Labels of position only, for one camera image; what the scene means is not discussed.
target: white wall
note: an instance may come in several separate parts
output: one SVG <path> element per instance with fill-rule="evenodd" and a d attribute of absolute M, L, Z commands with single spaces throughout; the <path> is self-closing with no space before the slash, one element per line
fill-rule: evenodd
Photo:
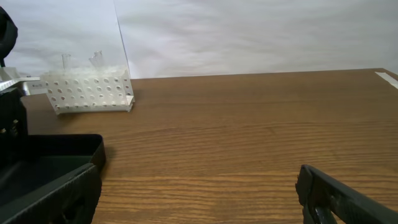
<path fill-rule="evenodd" d="M 115 1 L 133 78 L 369 67 L 398 73 L 397 0 Z M 94 2 L 102 3 L 90 8 Z M 59 45 L 85 63 L 99 48 L 107 60 L 123 60 L 110 0 L 2 6 L 20 30 L 10 66 L 30 73 L 60 67 Z"/>

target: black object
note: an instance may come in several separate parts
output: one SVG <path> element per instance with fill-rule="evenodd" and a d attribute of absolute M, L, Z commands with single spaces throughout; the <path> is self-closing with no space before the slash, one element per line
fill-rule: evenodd
<path fill-rule="evenodd" d="M 18 28 L 7 12 L 0 7 L 0 66 L 5 67 L 4 59 L 15 46 Z"/>
<path fill-rule="evenodd" d="M 0 92 L 0 223 L 91 223 L 102 137 L 28 135 L 20 97 L 16 88 Z"/>
<path fill-rule="evenodd" d="M 304 224 L 335 224 L 331 212 L 347 224 L 398 223 L 398 213 L 308 165 L 296 183 Z"/>

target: wooden table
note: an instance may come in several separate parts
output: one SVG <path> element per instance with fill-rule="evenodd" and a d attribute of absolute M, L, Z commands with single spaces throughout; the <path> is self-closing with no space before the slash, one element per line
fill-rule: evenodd
<path fill-rule="evenodd" d="M 31 134 L 104 137 L 93 223 L 302 223 L 302 164 L 398 210 L 398 90 L 374 71 L 133 80 L 130 113 L 23 101 Z"/>

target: perforated white rack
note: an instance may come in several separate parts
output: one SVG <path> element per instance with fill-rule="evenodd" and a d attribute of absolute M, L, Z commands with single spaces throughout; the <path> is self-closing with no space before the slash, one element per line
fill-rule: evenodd
<path fill-rule="evenodd" d="M 134 100 L 125 67 L 76 68 L 41 76 L 57 114 L 92 111 L 130 111 Z"/>

